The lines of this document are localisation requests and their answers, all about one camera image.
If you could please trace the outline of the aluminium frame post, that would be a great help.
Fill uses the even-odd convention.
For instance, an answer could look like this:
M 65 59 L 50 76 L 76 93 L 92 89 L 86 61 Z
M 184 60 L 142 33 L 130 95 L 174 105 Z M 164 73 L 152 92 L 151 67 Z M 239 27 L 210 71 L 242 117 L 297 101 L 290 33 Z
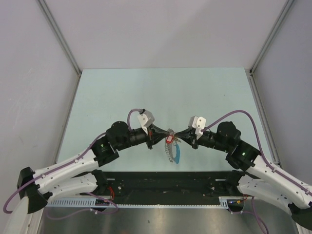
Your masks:
M 276 21 L 274 22 L 268 36 L 266 37 L 263 45 L 261 46 L 261 49 L 259 53 L 257 54 L 254 62 L 252 63 L 252 66 L 249 69 L 249 73 L 253 75 L 255 71 L 257 70 L 260 62 L 264 58 L 265 54 L 267 53 L 268 49 L 272 45 L 274 39 L 276 38 L 279 30 L 281 29 L 283 23 L 285 22 L 288 14 L 292 10 L 293 6 L 295 5 L 296 0 L 287 0 L 285 4 L 283 5 Z
M 47 2 L 45 0 L 36 0 L 37 5 L 39 6 L 43 16 L 45 17 L 46 21 L 48 22 L 54 36 L 56 37 L 57 41 L 60 44 L 61 49 L 65 53 L 67 59 L 69 60 L 72 68 L 74 69 L 75 73 L 80 77 L 82 70 L 80 69 L 77 60 L 75 59 L 55 17 L 53 16 L 52 11 L 50 10 Z

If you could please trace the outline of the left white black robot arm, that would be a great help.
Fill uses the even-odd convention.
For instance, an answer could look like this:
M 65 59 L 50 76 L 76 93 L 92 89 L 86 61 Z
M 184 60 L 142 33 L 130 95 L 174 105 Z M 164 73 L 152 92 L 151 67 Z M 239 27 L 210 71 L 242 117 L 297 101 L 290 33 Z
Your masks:
M 119 157 L 118 152 L 146 143 L 149 149 L 169 136 L 169 132 L 151 124 L 146 129 L 129 129 L 127 123 L 117 121 L 105 133 L 99 135 L 85 151 L 61 163 L 32 170 L 22 169 L 17 183 L 20 198 L 28 198 L 29 214 L 44 208 L 58 182 L 95 170 Z

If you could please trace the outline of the left aluminium frame post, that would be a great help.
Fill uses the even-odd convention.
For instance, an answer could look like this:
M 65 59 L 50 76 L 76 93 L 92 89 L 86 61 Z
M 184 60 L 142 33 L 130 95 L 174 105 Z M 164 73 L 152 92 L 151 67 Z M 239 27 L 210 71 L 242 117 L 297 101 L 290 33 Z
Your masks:
M 45 0 L 36 0 L 37 5 L 39 6 L 43 16 L 45 17 L 46 21 L 48 22 L 54 36 L 56 37 L 57 41 L 60 44 L 61 49 L 65 53 L 67 59 L 69 60 L 72 68 L 74 69 L 75 73 L 80 77 L 82 70 L 80 69 L 77 60 L 75 59 L 55 17 L 53 16 L 52 11 L 50 10 L 47 2 Z

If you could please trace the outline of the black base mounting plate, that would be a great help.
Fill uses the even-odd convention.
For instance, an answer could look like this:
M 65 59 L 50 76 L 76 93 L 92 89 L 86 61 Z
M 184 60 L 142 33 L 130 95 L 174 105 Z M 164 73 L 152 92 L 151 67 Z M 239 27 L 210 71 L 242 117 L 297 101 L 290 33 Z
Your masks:
M 234 186 L 239 171 L 215 172 L 104 172 L 81 173 L 50 190 L 51 198 L 71 195 L 113 197 L 119 205 L 215 205 L 220 196 L 247 199 Z

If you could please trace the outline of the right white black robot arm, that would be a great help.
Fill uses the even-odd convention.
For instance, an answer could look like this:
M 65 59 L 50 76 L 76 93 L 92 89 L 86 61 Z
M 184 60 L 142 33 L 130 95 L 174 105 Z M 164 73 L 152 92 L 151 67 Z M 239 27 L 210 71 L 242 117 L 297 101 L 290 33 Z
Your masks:
M 217 131 L 199 127 L 176 133 L 176 137 L 191 145 L 226 152 L 226 161 L 243 174 L 226 181 L 229 195 L 239 192 L 260 198 L 288 213 L 305 229 L 312 228 L 312 187 L 267 160 L 254 146 L 241 140 L 241 132 L 232 122 L 218 125 Z

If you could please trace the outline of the right aluminium frame post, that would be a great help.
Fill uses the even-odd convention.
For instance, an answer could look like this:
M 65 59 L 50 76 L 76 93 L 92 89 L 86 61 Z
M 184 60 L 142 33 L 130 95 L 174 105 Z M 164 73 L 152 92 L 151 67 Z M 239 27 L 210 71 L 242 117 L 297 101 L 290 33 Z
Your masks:
M 276 38 L 279 30 L 281 29 L 283 23 L 285 22 L 288 14 L 292 10 L 293 6 L 295 5 L 296 0 L 287 0 L 285 4 L 283 5 L 276 21 L 274 22 L 268 36 L 266 37 L 263 45 L 261 46 L 261 49 L 259 53 L 257 54 L 254 62 L 252 63 L 252 66 L 249 69 L 249 73 L 253 75 L 255 71 L 257 70 L 260 62 L 264 58 L 265 54 L 267 53 L 268 49 L 272 45 L 274 39 Z

